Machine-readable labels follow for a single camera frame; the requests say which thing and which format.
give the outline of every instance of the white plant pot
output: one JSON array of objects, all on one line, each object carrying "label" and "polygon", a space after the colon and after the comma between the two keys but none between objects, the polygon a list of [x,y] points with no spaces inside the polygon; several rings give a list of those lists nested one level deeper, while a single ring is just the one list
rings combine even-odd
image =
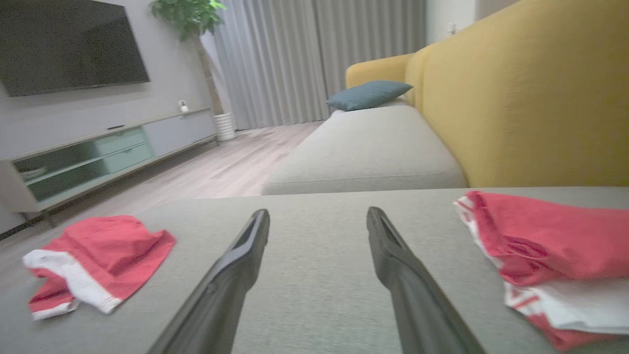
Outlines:
[{"label": "white plant pot", "polygon": [[218,141],[232,140],[236,137],[231,112],[215,115],[214,120],[216,121],[216,129],[218,131]]}]

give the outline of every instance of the tv screen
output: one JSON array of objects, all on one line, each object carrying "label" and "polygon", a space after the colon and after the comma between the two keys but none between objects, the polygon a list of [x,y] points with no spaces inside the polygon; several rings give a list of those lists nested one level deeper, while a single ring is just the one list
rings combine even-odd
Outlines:
[{"label": "tv screen", "polygon": [[0,79],[10,96],[149,81],[123,6],[0,0]]}]

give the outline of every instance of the green leaves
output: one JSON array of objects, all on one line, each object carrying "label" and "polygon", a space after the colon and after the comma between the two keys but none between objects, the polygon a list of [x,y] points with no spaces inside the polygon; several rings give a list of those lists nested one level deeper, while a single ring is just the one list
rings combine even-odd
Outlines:
[{"label": "green leaves", "polygon": [[223,23],[218,11],[226,7],[220,0],[155,0],[150,9],[155,17],[173,25],[184,41],[191,34],[214,33],[215,27]]}]

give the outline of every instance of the sofa armrest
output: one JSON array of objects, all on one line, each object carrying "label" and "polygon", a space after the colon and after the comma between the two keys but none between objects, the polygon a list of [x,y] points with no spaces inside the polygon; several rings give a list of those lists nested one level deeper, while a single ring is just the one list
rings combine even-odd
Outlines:
[{"label": "sofa armrest", "polygon": [[415,53],[358,63],[347,69],[347,88],[359,86],[373,80],[404,82],[406,64]]}]

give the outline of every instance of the plant stem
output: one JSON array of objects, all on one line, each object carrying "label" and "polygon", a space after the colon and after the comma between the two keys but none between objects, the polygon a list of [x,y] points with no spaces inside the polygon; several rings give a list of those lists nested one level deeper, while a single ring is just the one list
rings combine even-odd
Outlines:
[{"label": "plant stem", "polygon": [[196,33],[191,35],[191,37],[192,41],[194,42],[194,46],[196,47],[197,53],[199,54],[199,59],[201,59],[201,66],[203,67],[203,72],[205,74],[205,81],[208,84],[209,96],[212,99],[214,115],[224,114],[225,111],[223,111],[223,104],[221,102],[220,96],[218,96],[218,90],[216,89],[214,77],[212,76],[212,58],[209,57],[207,51],[205,51],[203,43],[201,43],[201,37]]}]

